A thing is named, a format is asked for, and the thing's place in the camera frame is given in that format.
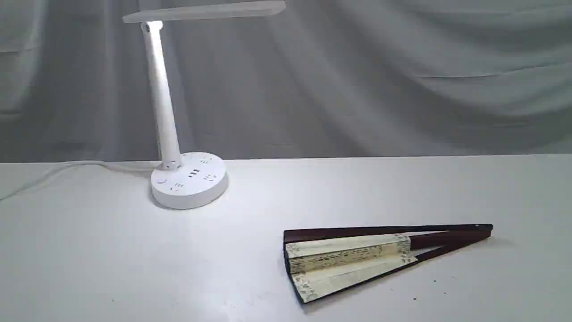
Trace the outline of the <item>paper folding fan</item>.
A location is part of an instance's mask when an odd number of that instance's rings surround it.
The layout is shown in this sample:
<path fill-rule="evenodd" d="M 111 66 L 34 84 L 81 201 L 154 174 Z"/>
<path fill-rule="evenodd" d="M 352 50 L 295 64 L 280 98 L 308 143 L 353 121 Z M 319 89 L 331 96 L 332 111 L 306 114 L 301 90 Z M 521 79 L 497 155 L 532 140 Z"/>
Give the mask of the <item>paper folding fan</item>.
<path fill-rule="evenodd" d="M 300 304 L 320 300 L 488 239 L 492 224 L 290 229 L 285 270 Z"/>

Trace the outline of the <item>white desk lamp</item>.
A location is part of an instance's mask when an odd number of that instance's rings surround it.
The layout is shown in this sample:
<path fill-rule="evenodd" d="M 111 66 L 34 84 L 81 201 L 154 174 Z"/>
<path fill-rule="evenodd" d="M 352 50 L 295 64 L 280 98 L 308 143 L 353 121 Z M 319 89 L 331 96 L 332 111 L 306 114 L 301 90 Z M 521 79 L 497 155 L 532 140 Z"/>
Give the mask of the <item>white desk lamp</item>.
<path fill-rule="evenodd" d="M 150 186 L 161 206 L 177 210 L 206 206 L 222 196 L 229 184 L 223 159 L 212 153 L 180 151 L 161 37 L 164 22 L 267 17 L 285 8 L 283 0 L 262 0 L 143 10 L 123 16 L 125 24 L 138 24 L 143 33 L 160 152 Z"/>

